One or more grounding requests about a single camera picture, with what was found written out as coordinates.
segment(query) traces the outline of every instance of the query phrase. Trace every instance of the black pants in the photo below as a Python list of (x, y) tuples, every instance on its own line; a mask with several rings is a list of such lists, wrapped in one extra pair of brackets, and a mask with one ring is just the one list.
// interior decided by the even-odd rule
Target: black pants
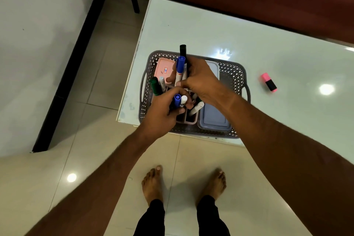
[[(146, 213), (140, 218), (134, 236), (164, 236), (164, 218), (164, 204), (159, 199), (153, 200)], [(200, 200), (197, 206), (197, 219), (199, 224), (199, 236), (230, 236), (227, 226), (219, 218), (218, 208), (215, 206), (213, 197), (206, 195)]]

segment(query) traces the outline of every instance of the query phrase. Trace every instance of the green marker cap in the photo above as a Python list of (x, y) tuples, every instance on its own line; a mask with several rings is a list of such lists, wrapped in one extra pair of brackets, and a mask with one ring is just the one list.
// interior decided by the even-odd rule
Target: green marker cap
[(153, 92), (154, 92), (155, 96), (162, 94), (162, 89), (161, 89), (161, 86), (159, 84), (159, 80), (157, 79), (157, 77), (153, 77), (152, 79), (150, 79), (150, 84), (151, 84), (151, 87), (153, 88)]

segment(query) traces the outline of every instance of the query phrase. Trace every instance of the white table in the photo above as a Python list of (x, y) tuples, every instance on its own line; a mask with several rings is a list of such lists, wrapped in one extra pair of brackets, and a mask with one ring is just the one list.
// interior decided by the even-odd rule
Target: white table
[[(253, 105), (354, 163), (354, 49), (169, 0), (149, 2), (117, 121), (139, 125), (140, 81), (148, 56), (155, 50), (179, 52), (181, 44), (187, 54), (242, 64)], [(264, 72), (277, 85), (276, 93), (259, 82)], [(323, 84), (330, 85), (323, 92), (331, 87), (334, 92), (321, 94)]]

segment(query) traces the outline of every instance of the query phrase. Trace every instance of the hand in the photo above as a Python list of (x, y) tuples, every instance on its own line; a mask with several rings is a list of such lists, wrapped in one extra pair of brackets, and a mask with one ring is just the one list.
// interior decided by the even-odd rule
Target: hand
[(155, 141), (167, 134), (176, 124), (176, 117), (185, 112), (185, 108), (180, 107), (170, 112), (170, 104), (175, 94), (186, 95), (188, 100), (185, 106), (188, 109), (193, 108), (192, 99), (188, 91), (181, 87), (174, 87), (159, 96), (154, 96), (148, 112), (137, 130), (144, 138)]
[[(177, 86), (192, 90), (203, 102), (215, 106), (218, 92), (225, 91), (227, 88), (217, 79), (205, 60), (191, 56), (188, 56), (187, 59), (190, 63), (189, 77), (179, 81)], [(175, 82), (175, 80), (176, 63), (173, 65), (171, 76), (166, 78), (167, 82)]]

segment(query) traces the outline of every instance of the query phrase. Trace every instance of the forearm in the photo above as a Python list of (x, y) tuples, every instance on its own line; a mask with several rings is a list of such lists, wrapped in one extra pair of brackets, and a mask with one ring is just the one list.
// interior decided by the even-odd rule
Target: forearm
[(216, 107), (310, 232), (349, 233), (354, 166), (319, 142), (267, 116), (241, 96), (224, 90), (217, 97)]
[(152, 143), (138, 128), (27, 236), (103, 235), (131, 169)]

